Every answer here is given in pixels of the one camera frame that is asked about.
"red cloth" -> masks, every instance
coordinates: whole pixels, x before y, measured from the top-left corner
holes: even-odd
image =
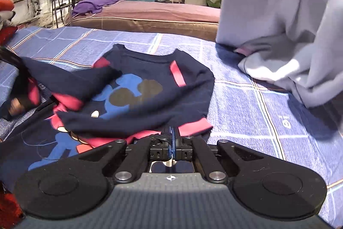
[[[18,27],[3,27],[0,30],[0,46],[7,44],[17,29]]]
[[[11,0],[0,0],[0,11],[12,11],[14,3]]]
[[[23,212],[14,196],[0,193],[0,228],[10,229],[20,222]]]

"pink trim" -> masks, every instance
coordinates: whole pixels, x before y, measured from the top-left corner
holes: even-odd
[[[237,48],[234,50],[234,53],[239,53],[239,54],[242,54],[242,55],[245,55],[245,56],[250,56],[253,51],[245,48],[245,47],[241,47],[241,48]]]
[[[126,140],[126,142],[128,144],[130,144],[134,138],[141,139],[141,138],[149,136],[151,134],[161,134],[161,132],[159,132],[159,131],[152,131],[152,130],[144,130],[144,131],[141,131],[141,132],[138,132],[136,134],[133,134],[133,135],[129,136],[125,140]],[[92,147],[96,148],[96,147],[105,145],[105,144],[107,144],[109,142],[112,142],[112,141],[115,141],[115,140],[118,140],[118,139],[121,139],[121,138],[90,138],[90,139],[86,139],[86,138],[81,138],[80,137],[80,139],[82,141],[84,141],[84,142],[87,142]]]
[[[170,65],[170,71],[173,74],[175,82],[179,87],[183,87],[186,85],[184,77],[182,76],[182,73],[176,64],[176,61],[173,61]]]
[[[206,118],[202,118],[199,121],[193,123],[185,123],[179,126],[181,136],[189,136],[211,129],[213,126]]]
[[[105,66],[109,66],[111,63],[105,59],[103,56],[98,59],[94,64],[93,64],[93,68],[101,68],[101,67],[105,67]]]
[[[54,129],[57,129],[59,127],[64,127],[64,124],[63,122],[61,121],[61,119],[57,116],[56,112],[66,112],[66,107],[60,103],[58,104],[54,109],[53,109],[53,112],[54,114],[50,117],[50,118],[47,118],[50,120],[50,123],[51,123],[51,126],[54,128]]]
[[[36,85],[36,82],[29,78],[29,99],[32,104],[38,106],[39,105],[39,90]]]
[[[73,111],[79,110],[83,105],[83,102],[81,100],[71,95],[60,94],[60,93],[52,93],[52,94],[54,97],[56,97],[56,99],[59,102],[63,103],[64,106],[66,106],[67,108]]]
[[[83,152],[89,151],[91,149],[92,149],[91,146],[85,145],[85,144],[81,144],[81,145],[76,146],[76,150],[78,151],[78,153],[83,153]]]

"purple cloth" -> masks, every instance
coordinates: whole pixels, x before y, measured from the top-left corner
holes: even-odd
[[[104,5],[117,3],[119,0],[82,0],[72,11],[72,16],[84,15],[88,12],[93,14],[100,13]]]

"sweatshirt sleeve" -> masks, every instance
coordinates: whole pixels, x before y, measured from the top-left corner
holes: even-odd
[[[67,109],[79,110],[85,101],[101,91],[113,77],[121,75],[116,69],[117,65],[111,65],[104,56],[92,68],[69,72],[53,64],[18,57],[1,48],[0,59],[19,71],[9,96],[0,107],[0,117],[10,121],[40,105],[38,83],[48,88],[52,96]]]

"printed logo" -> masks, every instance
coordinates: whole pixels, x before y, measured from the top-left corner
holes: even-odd
[[[169,176],[166,177],[166,179],[172,181],[172,180],[177,179],[177,177],[175,177],[173,175],[169,175]]]
[[[288,129],[291,129],[290,122],[288,121],[288,119],[284,119],[282,121],[282,124],[283,124],[284,127],[288,128]]]

